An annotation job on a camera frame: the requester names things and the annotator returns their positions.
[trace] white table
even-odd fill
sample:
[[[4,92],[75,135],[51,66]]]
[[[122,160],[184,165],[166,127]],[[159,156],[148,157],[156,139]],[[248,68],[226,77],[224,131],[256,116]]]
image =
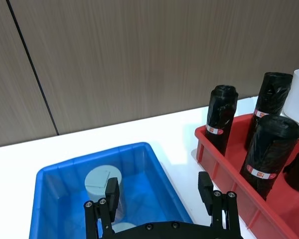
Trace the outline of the white table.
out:
[[[252,113],[256,100],[239,100],[236,115]],[[151,144],[194,223],[210,225],[197,189],[202,168],[194,159],[194,131],[206,124],[207,111],[203,107],[0,147],[0,239],[28,238],[35,177],[42,167],[141,141]],[[242,220],[241,231],[244,239],[255,238]]]

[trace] red and white label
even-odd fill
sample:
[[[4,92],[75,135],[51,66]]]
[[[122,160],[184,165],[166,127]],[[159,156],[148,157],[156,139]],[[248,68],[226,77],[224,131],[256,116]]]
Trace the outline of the red and white label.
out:
[[[273,179],[277,176],[276,173],[264,173],[264,172],[258,171],[257,169],[253,168],[249,164],[247,165],[247,170],[248,170],[248,172],[250,172],[252,175],[254,175],[257,178]]]
[[[259,110],[255,110],[254,115],[261,118],[263,116],[269,115],[268,113],[261,112]]]
[[[206,129],[208,132],[211,132],[213,134],[222,134],[224,131],[220,128],[213,128],[213,127],[210,127],[209,125],[206,125]]]

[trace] wooden wall panel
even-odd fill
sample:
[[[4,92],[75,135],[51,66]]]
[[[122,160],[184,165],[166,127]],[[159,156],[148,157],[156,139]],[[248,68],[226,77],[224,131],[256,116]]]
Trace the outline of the wooden wall panel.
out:
[[[0,146],[56,135],[19,34],[0,0]]]
[[[299,0],[11,0],[61,133],[240,98],[299,68]]]

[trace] blue plastic bin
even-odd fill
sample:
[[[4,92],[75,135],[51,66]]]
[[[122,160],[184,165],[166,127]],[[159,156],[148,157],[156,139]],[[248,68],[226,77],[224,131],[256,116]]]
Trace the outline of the blue plastic bin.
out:
[[[42,168],[35,183],[30,239],[84,239],[84,180],[100,165],[117,167],[123,178],[123,222],[192,223],[151,146],[135,143]]]

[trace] red plastic crate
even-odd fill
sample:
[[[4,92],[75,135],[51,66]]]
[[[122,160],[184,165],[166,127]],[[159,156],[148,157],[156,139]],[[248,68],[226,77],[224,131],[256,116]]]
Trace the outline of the red plastic crate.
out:
[[[252,114],[234,118],[225,157],[205,137],[206,126],[196,129],[197,161],[221,191],[235,191],[239,215],[259,239],[299,239],[299,192],[279,174],[267,201],[239,174],[245,160],[244,143]],[[288,165],[299,152],[299,141]]]

